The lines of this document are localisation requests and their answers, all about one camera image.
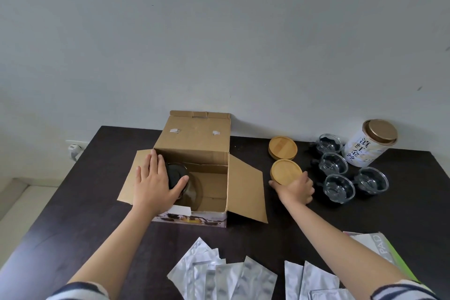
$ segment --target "table top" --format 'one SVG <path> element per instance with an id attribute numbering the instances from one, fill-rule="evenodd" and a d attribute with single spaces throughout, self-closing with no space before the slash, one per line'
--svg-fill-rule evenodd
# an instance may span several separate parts
<path id="1" fill-rule="evenodd" d="M 131 206 L 117 201 L 137 150 L 152 148 L 160 131 L 101 127 L 0 271 L 0 299 L 44 299 L 93 254 Z M 273 299 L 284 299 L 284 260 L 330 269 L 269 187 L 274 160 L 269 139 L 231 137 L 230 153 L 264 175 L 269 224 L 229 213 L 227 228 L 152 223 L 135 255 L 121 299 L 182 299 L 166 277 L 201 237 L 228 263 L 248 255 L 278 275 Z M 308 170 L 309 144 L 296 142 L 294 161 Z M 390 189 L 329 206 L 319 190 L 310 207 L 343 231 L 382 232 L 416 277 L 450 296 L 450 179 L 426 151 L 389 149 L 372 166 Z"/>

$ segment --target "cardboard box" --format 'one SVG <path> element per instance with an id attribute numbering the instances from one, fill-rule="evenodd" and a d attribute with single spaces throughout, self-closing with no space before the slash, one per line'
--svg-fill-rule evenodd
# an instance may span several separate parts
<path id="1" fill-rule="evenodd" d="M 267 223 L 262 172 L 229 153 L 228 113 L 172 110 L 154 149 L 166 162 L 184 163 L 203 198 L 197 211 L 173 206 L 154 221 L 226 227 L 227 211 Z M 118 200 L 133 204 L 135 170 L 148 150 L 138 150 Z"/>

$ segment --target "hand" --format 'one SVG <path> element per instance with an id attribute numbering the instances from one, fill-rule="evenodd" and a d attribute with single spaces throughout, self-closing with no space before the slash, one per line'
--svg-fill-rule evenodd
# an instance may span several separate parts
<path id="1" fill-rule="evenodd" d="M 285 206 L 287 202 L 306 205 L 312 201 L 312 194 L 314 193 L 313 182 L 308 178 L 306 171 L 289 185 L 280 185 L 274 180 L 269 180 L 269 185 L 277 191 L 280 201 Z"/>
<path id="2" fill-rule="evenodd" d="M 144 163 L 136 169 L 133 209 L 152 218 L 169 210 L 186 186 L 189 177 L 181 178 L 172 190 L 169 190 L 169 177 L 162 155 L 152 150 Z"/>

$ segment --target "electrical outlet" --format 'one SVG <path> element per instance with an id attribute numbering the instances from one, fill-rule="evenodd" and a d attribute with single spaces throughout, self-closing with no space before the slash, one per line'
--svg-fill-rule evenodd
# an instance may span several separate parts
<path id="1" fill-rule="evenodd" d="M 82 149 L 86 149 L 87 145 L 89 143 L 87 141 L 76 141 L 76 140 L 66 140 L 66 145 L 70 146 L 70 145 L 78 145 L 80 146 Z"/>

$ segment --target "round wooden coaster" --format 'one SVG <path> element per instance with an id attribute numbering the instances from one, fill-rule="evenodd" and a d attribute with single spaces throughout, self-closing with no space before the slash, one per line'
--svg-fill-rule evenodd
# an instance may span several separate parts
<path id="1" fill-rule="evenodd" d="M 283 136 L 274 137 L 269 143 L 269 154 L 276 160 L 294 159 L 297 154 L 297 145 L 291 138 Z"/>
<path id="2" fill-rule="evenodd" d="M 289 159 L 280 159 L 274 162 L 270 169 L 270 177 L 281 185 L 288 185 L 301 176 L 300 166 Z"/>

